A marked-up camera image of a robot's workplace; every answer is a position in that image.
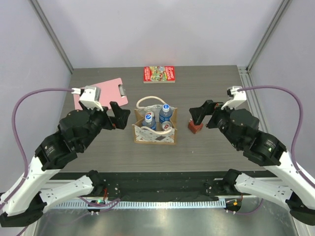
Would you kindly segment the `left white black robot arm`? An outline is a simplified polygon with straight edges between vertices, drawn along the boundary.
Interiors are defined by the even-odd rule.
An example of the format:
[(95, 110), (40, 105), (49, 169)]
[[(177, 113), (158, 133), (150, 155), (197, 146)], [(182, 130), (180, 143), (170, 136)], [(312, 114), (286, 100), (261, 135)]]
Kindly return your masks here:
[(113, 116), (102, 110), (73, 110), (62, 118), (56, 133), (46, 137), (35, 150), (28, 166), (28, 174), (22, 175), (23, 185), (8, 199), (12, 189), (1, 194), (5, 204), (0, 216), (2, 227), (26, 227), (57, 204), (72, 198), (100, 196), (106, 187), (100, 174), (91, 170), (79, 179), (61, 187), (42, 190), (42, 186), (68, 163), (84, 153), (101, 130), (125, 129), (130, 110), (122, 109), (117, 102), (110, 102)]

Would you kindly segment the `silver red bull can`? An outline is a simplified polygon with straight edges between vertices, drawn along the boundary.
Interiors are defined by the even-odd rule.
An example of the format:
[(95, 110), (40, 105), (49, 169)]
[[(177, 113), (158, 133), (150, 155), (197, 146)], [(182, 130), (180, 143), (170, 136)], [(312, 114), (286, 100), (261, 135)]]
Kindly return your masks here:
[(164, 121), (164, 122), (161, 124), (161, 128), (162, 128), (163, 131), (172, 129), (172, 128), (173, 128), (172, 122), (171, 122), (171, 121)]

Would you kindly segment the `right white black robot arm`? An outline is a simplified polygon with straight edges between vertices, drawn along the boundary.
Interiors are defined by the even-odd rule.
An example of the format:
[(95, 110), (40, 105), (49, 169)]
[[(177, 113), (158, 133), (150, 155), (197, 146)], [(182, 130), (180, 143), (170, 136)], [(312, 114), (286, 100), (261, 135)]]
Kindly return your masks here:
[(291, 154), (275, 136), (259, 130), (259, 119), (246, 109), (225, 108), (222, 103), (207, 100), (200, 107), (190, 108), (192, 120), (199, 125), (211, 116), (207, 128), (217, 128), (237, 151), (249, 161), (265, 168), (283, 181), (272, 185), (241, 171), (228, 170), (222, 180), (227, 194), (235, 192), (258, 196), (288, 210), (298, 221), (315, 224), (315, 190), (297, 171)]

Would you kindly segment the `water bottle blue label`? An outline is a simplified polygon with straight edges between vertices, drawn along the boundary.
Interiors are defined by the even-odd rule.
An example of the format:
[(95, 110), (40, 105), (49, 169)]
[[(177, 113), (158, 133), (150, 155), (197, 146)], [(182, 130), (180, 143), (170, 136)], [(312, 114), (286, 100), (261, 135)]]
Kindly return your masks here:
[(166, 121), (170, 121), (173, 112), (171, 107), (168, 104), (163, 104), (159, 112), (159, 122), (162, 124)]

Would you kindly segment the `patterned canvas tote bag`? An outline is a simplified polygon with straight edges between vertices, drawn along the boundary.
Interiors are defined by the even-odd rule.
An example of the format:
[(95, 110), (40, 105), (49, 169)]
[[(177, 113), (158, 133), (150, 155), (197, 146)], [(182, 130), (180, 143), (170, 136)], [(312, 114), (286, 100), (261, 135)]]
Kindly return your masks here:
[[(150, 106), (141, 106), (140, 103), (155, 99), (159, 101), (158, 104)], [(136, 103), (136, 108), (134, 109), (136, 123), (132, 125), (133, 140), (138, 144), (161, 144), (161, 145), (175, 145), (177, 143), (177, 111), (178, 109), (171, 106), (172, 116), (170, 121), (172, 122), (173, 128), (163, 131), (161, 128), (161, 123), (159, 122), (159, 112), (163, 106), (166, 104), (164, 100), (157, 96), (146, 96), (139, 99)], [(148, 127), (142, 126), (142, 121), (144, 116), (148, 111), (153, 111), (155, 113), (156, 130), (152, 130)]]

